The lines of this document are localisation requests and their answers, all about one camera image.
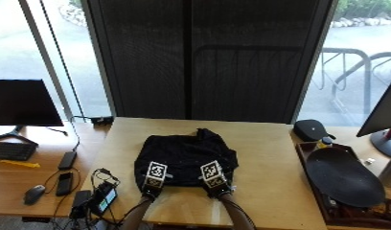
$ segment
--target wooden tray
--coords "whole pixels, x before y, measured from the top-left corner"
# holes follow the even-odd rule
[[[346,150],[357,158],[349,146],[333,144],[333,147]],[[314,148],[316,148],[314,142],[296,144],[296,151],[297,151],[298,159],[304,169],[305,169],[305,162],[306,162],[308,156],[310,155]],[[310,183],[310,187],[316,197],[316,202],[317,202],[318,209],[322,214],[324,222],[326,225],[391,229],[391,219],[377,216],[370,211],[370,209],[352,207],[349,205],[342,204],[341,202],[336,200],[334,200],[337,204],[336,206],[330,207],[329,205],[326,205],[325,200],[329,197],[320,192],[320,190],[312,183],[308,175],[306,177]]]

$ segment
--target black bag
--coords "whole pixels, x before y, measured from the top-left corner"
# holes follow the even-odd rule
[[[221,136],[207,128],[199,128],[196,136],[152,135],[147,138],[135,160],[135,184],[140,188],[149,162],[167,165],[165,185],[200,186],[200,166],[217,161],[228,183],[237,167],[235,150],[229,149]]]
[[[314,142],[325,136],[330,136],[334,139],[326,133],[322,123],[313,119],[297,121],[293,125],[293,132],[304,142]]]

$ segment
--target black oval plate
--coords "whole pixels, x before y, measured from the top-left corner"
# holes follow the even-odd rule
[[[377,177],[342,149],[314,150],[306,159],[306,173],[320,191],[346,205],[370,207],[385,199]]]

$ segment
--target monitor stand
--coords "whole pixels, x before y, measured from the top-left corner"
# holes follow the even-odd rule
[[[15,129],[11,132],[7,132],[4,134],[0,135],[0,139],[4,138],[9,138],[9,137],[15,137],[16,139],[29,143],[29,144],[35,144],[36,146],[39,145],[36,142],[31,141],[29,139],[27,139],[25,137],[23,137],[21,135],[19,135],[19,131],[23,128],[23,126],[16,126]]]
[[[376,149],[391,157],[391,128],[388,130],[374,132],[370,135],[370,141]]]

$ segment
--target bush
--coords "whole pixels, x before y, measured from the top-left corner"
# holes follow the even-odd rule
[[[80,0],[69,0],[69,3],[75,5],[77,8],[81,8]]]
[[[376,17],[382,12],[391,16],[391,0],[340,0],[334,18]]]

